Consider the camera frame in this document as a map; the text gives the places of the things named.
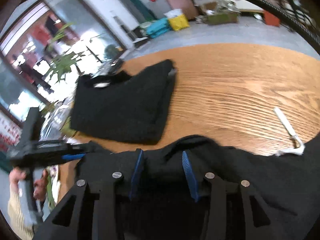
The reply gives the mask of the left hand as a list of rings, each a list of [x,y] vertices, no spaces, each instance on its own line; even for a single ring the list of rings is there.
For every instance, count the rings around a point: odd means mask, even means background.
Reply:
[[[9,174],[10,189],[14,193],[18,193],[18,182],[20,180],[25,180],[27,174],[25,171],[19,168],[14,168]],[[48,172],[47,170],[42,171],[42,176],[40,179],[34,181],[34,193],[33,196],[36,200],[44,201],[47,193],[48,185]]]

